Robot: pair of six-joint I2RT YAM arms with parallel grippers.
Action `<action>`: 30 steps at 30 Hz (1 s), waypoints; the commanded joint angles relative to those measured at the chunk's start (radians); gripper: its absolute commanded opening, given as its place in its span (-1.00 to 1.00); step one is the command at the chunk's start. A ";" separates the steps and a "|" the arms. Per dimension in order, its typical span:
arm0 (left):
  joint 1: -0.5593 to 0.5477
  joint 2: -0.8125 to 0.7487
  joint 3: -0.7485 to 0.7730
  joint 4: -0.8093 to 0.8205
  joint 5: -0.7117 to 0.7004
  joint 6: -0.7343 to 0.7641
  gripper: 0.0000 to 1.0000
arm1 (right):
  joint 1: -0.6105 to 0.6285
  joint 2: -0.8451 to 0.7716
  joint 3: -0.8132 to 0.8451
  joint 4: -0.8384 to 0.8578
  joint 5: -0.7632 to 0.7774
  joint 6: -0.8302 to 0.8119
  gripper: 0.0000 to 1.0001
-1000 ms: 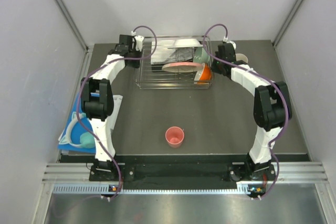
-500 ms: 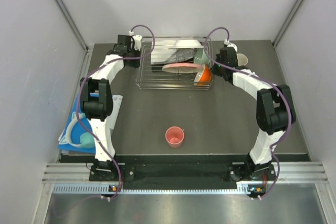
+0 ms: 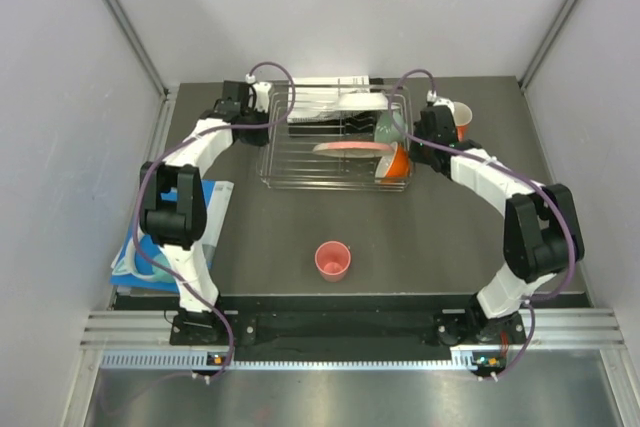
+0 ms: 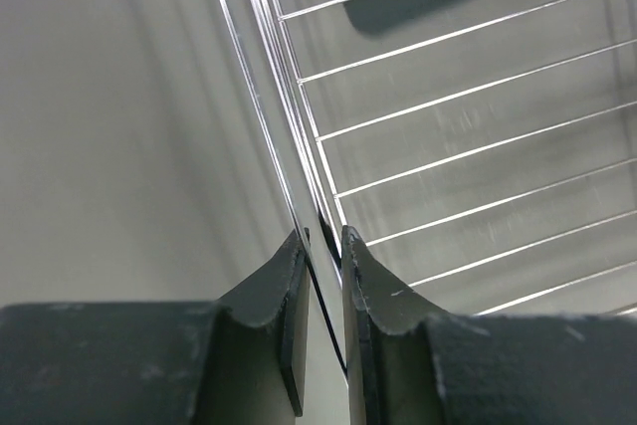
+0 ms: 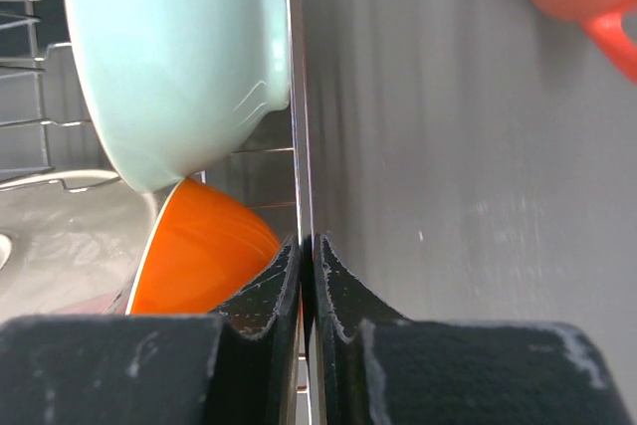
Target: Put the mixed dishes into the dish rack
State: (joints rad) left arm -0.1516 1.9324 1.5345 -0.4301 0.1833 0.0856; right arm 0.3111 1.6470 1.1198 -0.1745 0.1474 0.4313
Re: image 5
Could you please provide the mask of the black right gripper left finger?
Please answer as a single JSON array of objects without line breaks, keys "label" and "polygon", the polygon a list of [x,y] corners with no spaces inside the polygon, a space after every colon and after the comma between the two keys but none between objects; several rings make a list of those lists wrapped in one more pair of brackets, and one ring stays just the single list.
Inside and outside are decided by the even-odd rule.
[{"label": "black right gripper left finger", "polygon": [[5,424],[291,424],[302,253],[205,315],[29,316],[1,327]]}]

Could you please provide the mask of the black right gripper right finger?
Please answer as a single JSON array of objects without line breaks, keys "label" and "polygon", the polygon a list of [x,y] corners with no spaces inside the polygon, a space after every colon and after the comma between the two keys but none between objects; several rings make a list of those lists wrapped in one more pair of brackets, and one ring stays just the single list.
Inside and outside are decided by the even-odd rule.
[{"label": "black right gripper right finger", "polygon": [[588,337],[563,322],[417,321],[314,242],[313,306],[329,424],[628,424]]}]

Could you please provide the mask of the white orange bowl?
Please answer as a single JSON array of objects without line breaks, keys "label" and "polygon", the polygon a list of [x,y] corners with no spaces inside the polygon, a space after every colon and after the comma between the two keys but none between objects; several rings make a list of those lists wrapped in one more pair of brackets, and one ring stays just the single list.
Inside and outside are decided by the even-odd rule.
[{"label": "white orange bowl", "polygon": [[170,191],[135,274],[130,315],[205,314],[258,276],[280,241],[229,195],[194,179]]}]

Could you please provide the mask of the chrome wire dish rack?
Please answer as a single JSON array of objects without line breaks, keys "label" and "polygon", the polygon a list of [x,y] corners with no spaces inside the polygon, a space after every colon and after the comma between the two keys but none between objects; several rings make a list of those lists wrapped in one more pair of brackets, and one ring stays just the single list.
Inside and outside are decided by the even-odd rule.
[{"label": "chrome wire dish rack", "polygon": [[[9,180],[80,169],[112,171],[123,181],[90,118],[64,0],[1,0],[1,81],[24,86],[13,99],[15,116],[1,123],[1,152],[8,155],[27,147],[39,158],[36,166],[3,168],[1,186]],[[235,151],[180,180],[194,179],[243,204],[268,224],[280,249],[288,238],[297,240],[300,227],[293,121],[289,102],[265,115]],[[137,193],[161,198],[162,209],[180,181],[153,192],[139,192],[123,182]],[[306,362],[298,357],[296,419],[291,424],[308,406]]]}]

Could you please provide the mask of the mint green ceramic bowl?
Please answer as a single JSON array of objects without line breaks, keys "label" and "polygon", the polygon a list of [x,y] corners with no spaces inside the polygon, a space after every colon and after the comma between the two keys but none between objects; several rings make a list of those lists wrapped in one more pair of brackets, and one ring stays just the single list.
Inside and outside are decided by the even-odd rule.
[{"label": "mint green ceramic bowl", "polygon": [[235,151],[290,100],[287,0],[64,0],[111,165],[153,192]]}]

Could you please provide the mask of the pink white floral plate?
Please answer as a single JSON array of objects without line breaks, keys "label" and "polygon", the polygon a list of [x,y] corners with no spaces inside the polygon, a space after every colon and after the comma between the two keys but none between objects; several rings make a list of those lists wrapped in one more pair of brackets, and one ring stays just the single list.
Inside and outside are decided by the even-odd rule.
[{"label": "pink white floral plate", "polygon": [[112,171],[1,186],[1,319],[122,314],[162,200]]}]

